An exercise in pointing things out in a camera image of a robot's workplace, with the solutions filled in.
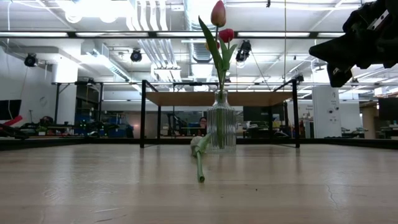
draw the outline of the red object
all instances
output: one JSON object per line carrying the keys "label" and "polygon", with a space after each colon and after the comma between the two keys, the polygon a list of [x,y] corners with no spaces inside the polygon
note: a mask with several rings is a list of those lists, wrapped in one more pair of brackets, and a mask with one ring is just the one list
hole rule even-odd
{"label": "red object", "polygon": [[211,23],[217,27],[223,27],[226,24],[226,11],[223,1],[218,1],[211,12]]}
{"label": "red object", "polygon": [[22,116],[18,115],[14,119],[5,122],[3,125],[11,126],[11,125],[14,125],[14,124],[16,124],[16,123],[18,123],[20,121],[22,121]]}
{"label": "red object", "polygon": [[232,29],[221,30],[218,32],[218,37],[220,37],[220,39],[227,44],[234,39],[234,30]]}

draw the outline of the shelf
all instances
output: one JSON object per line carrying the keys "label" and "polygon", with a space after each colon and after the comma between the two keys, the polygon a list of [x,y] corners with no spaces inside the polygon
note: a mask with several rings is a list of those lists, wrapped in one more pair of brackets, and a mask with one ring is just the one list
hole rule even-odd
{"label": "shelf", "polygon": [[[158,106],[211,106],[213,92],[148,92],[146,97]],[[231,106],[274,106],[292,97],[291,92],[237,92],[228,93]]]}

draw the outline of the person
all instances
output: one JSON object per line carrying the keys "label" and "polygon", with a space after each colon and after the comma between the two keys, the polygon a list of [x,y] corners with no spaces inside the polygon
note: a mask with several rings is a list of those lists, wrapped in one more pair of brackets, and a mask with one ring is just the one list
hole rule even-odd
{"label": "person", "polygon": [[198,136],[205,136],[207,134],[207,119],[201,117],[199,119],[200,129],[198,130]]}

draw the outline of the scratch on table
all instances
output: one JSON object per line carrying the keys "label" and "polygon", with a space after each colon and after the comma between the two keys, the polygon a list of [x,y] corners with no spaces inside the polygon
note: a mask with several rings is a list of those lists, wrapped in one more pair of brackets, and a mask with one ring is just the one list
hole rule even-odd
{"label": "scratch on table", "polygon": [[109,211],[115,211],[115,210],[119,210],[119,209],[121,209],[121,208],[110,208],[110,209],[95,211],[94,213],[109,212]]}
{"label": "scratch on table", "polygon": [[337,202],[336,202],[335,199],[333,198],[333,193],[330,191],[330,186],[329,186],[328,184],[326,184],[326,186],[328,187],[329,198],[330,198],[330,200],[335,204],[335,207],[338,208]]}
{"label": "scratch on table", "polygon": [[114,217],[114,218],[107,218],[107,219],[104,219],[104,220],[98,220],[98,221],[95,221],[95,223],[111,221],[111,220],[114,220],[114,219],[117,219],[117,218],[122,218],[122,217],[125,217],[125,216],[127,216],[127,215],[122,215],[120,217]]}

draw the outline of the red tulip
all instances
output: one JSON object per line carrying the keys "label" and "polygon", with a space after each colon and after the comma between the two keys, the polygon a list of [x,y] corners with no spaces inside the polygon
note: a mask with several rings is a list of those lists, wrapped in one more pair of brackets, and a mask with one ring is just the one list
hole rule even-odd
{"label": "red tulip", "polygon": [[211,12],[211,23],[217,27],[223,27],[226,24],[226,12],[222,0],[216,3]]}
{"label": "red tulip", "polygon": [[229,43],[231,40],[234,39],[234,30],[232,29],[225,29],[221,30],[218,33],[218,37],[224,41],[224,43]]}
{"label": "red tulip", "polygon": [[[206,50],[210,51],[209,45],[207,44],[207,42],[205,43],[205,47],[206,47]],[[217,49],[220,49],[220,43],[219,42],[217,42]]]}

